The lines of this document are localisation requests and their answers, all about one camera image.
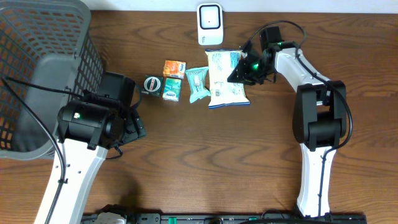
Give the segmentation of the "teal small snack packet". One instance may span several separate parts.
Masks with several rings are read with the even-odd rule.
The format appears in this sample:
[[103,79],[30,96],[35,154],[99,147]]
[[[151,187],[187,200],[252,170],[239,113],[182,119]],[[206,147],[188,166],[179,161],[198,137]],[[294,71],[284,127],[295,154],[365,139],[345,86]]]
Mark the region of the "teal small snack packet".
[[204,97],[211,96],[210,91],[205,87],[208,67],[191,68],[185,71],[190,87],[190,103]]

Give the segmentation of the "orange tissue pack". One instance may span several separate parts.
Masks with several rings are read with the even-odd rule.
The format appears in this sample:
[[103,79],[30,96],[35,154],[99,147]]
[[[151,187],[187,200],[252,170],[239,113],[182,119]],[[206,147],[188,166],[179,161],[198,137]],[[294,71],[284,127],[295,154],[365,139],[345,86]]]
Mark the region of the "orange tissue pack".
[[163,76],[184,79],[185,70],[186,62],[166,60],[163,69]]

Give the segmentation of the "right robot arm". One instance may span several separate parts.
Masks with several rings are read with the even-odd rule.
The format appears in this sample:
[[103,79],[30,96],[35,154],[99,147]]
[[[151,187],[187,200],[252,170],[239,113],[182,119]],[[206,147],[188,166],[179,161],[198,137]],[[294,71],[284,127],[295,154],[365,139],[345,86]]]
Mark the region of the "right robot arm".
[[337,150],[352,135],[353,120],[341,81],[323,76],[295,42],[267,42],[262,54],[247,41],[242,59],[228,81],[262,84],[272,73],[281,74],[296,93],[292,129],[302,152],[302,177],[296,207],[305,218],[330,213],[331,167]]

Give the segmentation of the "green tissue pack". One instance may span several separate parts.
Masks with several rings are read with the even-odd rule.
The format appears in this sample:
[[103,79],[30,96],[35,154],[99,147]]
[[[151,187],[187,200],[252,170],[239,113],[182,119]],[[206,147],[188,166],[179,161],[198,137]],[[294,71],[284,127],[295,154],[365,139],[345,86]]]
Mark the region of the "green tissue pack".
[[162,98],[167,101],[179,101],[181,87],[181,79],[166,78]]

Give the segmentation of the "dark green round-label box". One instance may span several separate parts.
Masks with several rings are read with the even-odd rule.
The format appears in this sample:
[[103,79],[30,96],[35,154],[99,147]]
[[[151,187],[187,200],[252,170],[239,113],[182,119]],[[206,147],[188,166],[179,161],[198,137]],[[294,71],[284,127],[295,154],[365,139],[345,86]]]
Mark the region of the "dark green round-label box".
[[163,81],[163,77],[146,75],[141,92],[143,94],[160,97]]

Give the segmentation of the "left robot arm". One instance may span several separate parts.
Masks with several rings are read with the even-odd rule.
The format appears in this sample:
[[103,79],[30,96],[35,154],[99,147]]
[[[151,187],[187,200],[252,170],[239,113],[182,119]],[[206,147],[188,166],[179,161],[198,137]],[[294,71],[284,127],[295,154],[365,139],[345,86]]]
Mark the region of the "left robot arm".
[[90,93],[58,112],[56,158],[36,223],[79,223],[93,181],[110,149],[146,136],[132,104]]

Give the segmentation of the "large white snack bag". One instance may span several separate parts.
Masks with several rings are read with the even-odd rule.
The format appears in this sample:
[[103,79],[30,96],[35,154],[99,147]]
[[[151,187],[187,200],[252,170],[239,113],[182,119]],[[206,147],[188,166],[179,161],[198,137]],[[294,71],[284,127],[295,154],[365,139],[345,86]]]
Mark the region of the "large white snack bag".
[[227,81],[241,59],[240,50],[206,49],[211,100],[209,109],[233,105],[249,105],[242,83]]

